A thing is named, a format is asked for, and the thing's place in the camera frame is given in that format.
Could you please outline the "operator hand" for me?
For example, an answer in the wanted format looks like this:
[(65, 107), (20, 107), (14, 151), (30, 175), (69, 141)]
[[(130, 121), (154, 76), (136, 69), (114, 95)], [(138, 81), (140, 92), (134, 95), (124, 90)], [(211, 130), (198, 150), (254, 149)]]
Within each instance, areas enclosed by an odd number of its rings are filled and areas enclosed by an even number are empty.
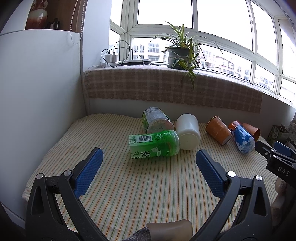
[(167, 223), (147, 223), (151, 240), (186, 240), (193, 237), (191, 221), (179, 220)]

